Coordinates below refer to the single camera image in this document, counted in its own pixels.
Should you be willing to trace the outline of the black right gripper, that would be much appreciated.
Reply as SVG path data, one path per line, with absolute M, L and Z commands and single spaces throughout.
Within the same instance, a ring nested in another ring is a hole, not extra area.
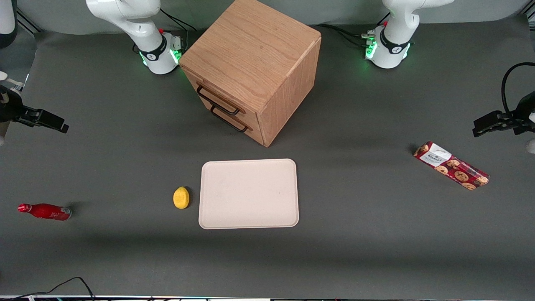
M 69 126 L 65 124 L 65 119 L 42 109 L 24 107 L 20 95 L 3 85 L 0 86 L 0 94 L 0 122 L 12 121 L 25 114 L 31 126 L 67 133 Z

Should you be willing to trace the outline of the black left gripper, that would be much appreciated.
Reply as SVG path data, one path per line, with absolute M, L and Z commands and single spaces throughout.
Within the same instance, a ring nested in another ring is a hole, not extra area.
M 478 119 L 474 121 L 473 136 L 480 137 L 489 132 L 506 131 L 514 129 L 515 135 L 524 132 L 535 132 L 535 92 L 522 97 L 513 111 L 514 118 L 520 122 L 522 127 L 517 127 L 510 121 L 510 114 L 495 110 L 485 115 L 485 120 Z

